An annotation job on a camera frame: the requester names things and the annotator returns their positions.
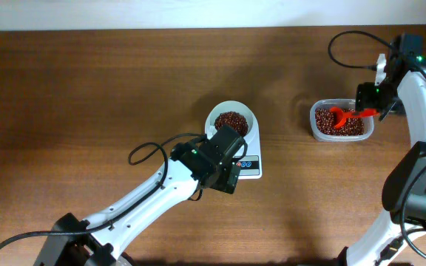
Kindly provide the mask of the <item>red beans in bowl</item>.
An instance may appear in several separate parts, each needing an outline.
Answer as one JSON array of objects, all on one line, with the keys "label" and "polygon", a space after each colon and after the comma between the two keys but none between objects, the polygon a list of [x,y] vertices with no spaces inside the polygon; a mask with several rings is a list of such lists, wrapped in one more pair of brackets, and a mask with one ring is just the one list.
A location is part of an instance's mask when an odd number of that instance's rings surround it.
[{"label": "red beans in bowl", "polygon": [[220,130],[223,126],[230,126],[239,135],[245,137],[249,130],[246,118],[238,112],[221,113],[214,121],[216,130]]}]

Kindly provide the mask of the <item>clear plastic container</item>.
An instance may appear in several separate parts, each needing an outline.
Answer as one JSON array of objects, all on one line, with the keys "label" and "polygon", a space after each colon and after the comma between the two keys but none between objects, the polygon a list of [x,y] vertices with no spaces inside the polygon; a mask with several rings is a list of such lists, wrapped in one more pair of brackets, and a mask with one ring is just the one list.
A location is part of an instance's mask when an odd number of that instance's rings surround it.
[{"label": "clear plastic container", "polygon": [[314,138],[322,142],[356,142],[369,138],[374,130],[372,117],[349,118],[339,128],[337,117],[330,112],[339,107],[344,112],[352,112],[355,100],[326,99],[317,101],[310,110],[310,124]]}]

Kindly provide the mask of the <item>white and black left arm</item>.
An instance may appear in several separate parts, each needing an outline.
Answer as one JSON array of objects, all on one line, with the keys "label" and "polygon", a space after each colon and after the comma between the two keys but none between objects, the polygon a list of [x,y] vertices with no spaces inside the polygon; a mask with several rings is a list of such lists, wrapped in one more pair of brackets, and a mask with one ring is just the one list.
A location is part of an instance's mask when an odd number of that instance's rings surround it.
[{"label": "white and black left arm", "polygon": [[129,244],[158,217],[197,191],[231,194],[240,173],[239,151],[247,142],[224,126],[212,137],[199,135],[164,154],[163,165],[147,181],[83,220],[66,214],[53,226],[36,265],[116,265]]}]

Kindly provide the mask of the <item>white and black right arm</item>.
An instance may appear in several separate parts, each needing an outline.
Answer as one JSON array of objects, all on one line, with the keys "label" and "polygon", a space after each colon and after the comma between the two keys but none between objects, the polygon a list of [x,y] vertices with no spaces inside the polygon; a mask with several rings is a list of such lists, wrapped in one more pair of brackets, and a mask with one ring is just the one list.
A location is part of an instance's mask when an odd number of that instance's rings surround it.
[{"label": "white and black right arm", "polygon": [[414,240],[426,234],[426,56],[422,37],[401,34],[385,42],[388,54],[372,66],[376,79],[356,90],[358,111],[375,109],[384,120],[405,115],[411,148],[387,177],[383,210],[365,235],[343,248],[335,265],[389,265],[405,248],[422,258]]}]

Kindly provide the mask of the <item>white bowl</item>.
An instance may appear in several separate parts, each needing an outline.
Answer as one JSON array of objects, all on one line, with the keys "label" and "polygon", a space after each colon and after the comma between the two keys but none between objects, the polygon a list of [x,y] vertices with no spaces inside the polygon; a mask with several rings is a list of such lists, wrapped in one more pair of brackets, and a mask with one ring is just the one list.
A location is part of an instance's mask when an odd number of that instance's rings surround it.
[{"label": "white bowl", "polygon": [[213,110],[211,110],[205,122],[204,131],[207,134],[207,137],[211,138],[217,132],[216,128],[214,127],[214,122],[222,113],[225,112],[236,112],[246,119],[248,131],[244,137],[244,140],[250,144],[258,133],[257,119],[250,108],[248,108],[245,104],[235,100],[223,101],[222,103],[216,105]]}]

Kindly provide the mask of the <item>white digital kitchen scale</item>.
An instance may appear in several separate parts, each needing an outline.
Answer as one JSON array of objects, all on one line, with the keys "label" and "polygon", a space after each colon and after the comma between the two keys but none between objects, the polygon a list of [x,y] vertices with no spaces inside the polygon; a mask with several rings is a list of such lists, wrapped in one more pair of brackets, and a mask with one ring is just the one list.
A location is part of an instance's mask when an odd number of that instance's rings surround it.
[{"label": "white digital kitchen scale", "polygon": [[243,157],[240,163],[240,180],[256,180],[260,179],[263,174],[262,159],[261,159],[261,148],[260,148],[260,132],[259,124],[258,133],[253,141],[248,145],[245,157]]}]

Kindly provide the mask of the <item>red adzuki beans in container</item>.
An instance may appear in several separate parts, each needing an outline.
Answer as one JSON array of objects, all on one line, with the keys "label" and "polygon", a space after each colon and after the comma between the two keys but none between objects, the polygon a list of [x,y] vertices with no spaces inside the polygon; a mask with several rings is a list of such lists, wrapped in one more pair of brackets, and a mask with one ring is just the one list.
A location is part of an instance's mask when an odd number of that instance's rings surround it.
[{"label": "red adzuki beans in container", "polygon": [[335,129],[336,117],[328,109],[316,109],[314,114],[317,129],[323,134],[333,136],[359,136],[364,134],[362,118],[350,118],[342,128]]}]

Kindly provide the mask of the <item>red plastic scoop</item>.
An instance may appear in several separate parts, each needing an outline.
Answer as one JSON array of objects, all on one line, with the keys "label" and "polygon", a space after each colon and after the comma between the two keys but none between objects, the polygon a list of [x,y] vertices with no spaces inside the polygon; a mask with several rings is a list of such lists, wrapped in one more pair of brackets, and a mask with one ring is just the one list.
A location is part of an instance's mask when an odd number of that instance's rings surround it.
[{"label": "red plastic scoop", "polygon": [[350,118],[373,117],[379,114],[376,109],[364,109],[360,112],[344,112],[337,106],[331,107],[329,112],[336,117],[335,129],[342,128]]}]

